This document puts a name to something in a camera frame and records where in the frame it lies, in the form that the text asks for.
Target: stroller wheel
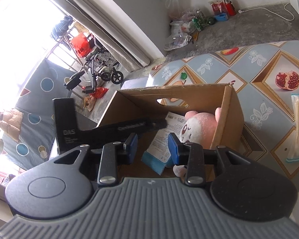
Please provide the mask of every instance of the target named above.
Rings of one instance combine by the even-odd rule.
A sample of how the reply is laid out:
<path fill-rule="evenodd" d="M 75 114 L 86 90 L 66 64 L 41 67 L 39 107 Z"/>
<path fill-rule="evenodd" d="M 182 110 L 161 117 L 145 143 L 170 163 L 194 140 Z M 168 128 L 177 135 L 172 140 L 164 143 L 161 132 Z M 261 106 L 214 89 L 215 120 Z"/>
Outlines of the stroller wheel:
<path fill-rule="evenodd" d="M 112 83 L 114 84 L 120 84 L 122 83 L 124 80 L 124 76 L 123 76 L 123 73 L 120 72 L 120 71 L 116 71 L 114 73 L 112 73 L 111 75 L 111 81 Z"/>
<path fill-rule="evenodd" d="M 111 80 L 111 74 L 109 72 L 103 72 L 103 73 L 101 73 L 101 79 L 104 82 L 108 82 Z"/>

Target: white power cord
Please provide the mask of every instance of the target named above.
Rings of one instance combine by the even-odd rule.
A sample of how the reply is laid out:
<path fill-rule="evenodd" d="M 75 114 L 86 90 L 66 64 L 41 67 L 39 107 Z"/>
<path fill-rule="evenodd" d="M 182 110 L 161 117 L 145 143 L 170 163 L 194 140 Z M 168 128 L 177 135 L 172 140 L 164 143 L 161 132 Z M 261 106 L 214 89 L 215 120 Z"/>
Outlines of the white power cord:
<path fill-rule="evenodd" d="M 293 20 L 295 19 L 295 16 L 294 16 L 290 11 L 288 11 L 288 10 L 286 9 L 286 5 L 284 6 L 284 9 L 292 15 L 292 17 L 293 17 L 292 20 L 288 20 L 288 19 L 282 17 L 281 15 L 279 15 L 279 14 L 277 14 L 277 13 L 275 13 L 275 12 L 269 11 L 267 8 L 264 8 L 264 7 L 253 8 L 253 9 L 249 9 L 249 10 L 246 10 L 246 11 L 239 10 L 238 12 L 241 14 L 241 13 L 244 13 L 244 12 L 247 12 L 247 11 L 251 11 L 251 10 L 255 10 L 255 9 L 265 9 L 265 10 L 267 10 L 267 11 L 273 13 L 273 14 L 276 14 L 277 16 L 283 18 L 283 19 L 286 20 L 286 21 L 293 21 Z"/>

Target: ribbed plastic panel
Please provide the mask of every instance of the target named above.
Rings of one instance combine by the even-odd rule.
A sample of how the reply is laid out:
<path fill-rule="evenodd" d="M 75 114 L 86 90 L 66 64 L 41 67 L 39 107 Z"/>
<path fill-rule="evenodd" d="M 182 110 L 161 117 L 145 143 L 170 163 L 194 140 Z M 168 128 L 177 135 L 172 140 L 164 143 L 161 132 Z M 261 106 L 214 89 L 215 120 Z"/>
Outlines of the ribbed plastic panel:
<path fill-rule="evenodd" d="M 0 228 L 6 239 L 299 238 L 288 218 L 241 221 L 214 206 L 206 192 L 178 178 L 125 178 L 102 188 L 79 212 L 53 221 L 14 217 Z"/>

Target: plush toy foot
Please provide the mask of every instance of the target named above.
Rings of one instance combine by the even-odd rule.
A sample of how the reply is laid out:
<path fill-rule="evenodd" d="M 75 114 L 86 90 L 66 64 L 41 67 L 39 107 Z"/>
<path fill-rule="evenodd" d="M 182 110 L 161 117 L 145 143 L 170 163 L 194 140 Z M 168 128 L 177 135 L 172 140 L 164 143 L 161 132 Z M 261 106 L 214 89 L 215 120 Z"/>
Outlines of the plush toy foot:
<path fill-rule="evenodd" d="M 187 169 L 185 168 L 185 165 L 179 165 L 179 166 L 174 165 L 173 171 L 174 174 L 180 178 L 184 178 L 185 174 L 187 173 Z"/>

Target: red thermos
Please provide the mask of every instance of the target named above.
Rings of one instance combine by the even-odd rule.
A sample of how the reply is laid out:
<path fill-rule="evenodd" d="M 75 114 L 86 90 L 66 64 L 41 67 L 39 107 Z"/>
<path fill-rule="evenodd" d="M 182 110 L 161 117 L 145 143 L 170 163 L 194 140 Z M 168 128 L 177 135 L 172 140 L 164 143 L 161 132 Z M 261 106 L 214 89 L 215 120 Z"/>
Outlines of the red thermos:
<path fill-rule="evenodd" d="M 224 0 L 224 3 L 227 8 L 229 16 L 236 15 L 235 7 L 232 5 L 232 2 L 230 0 Z"/>

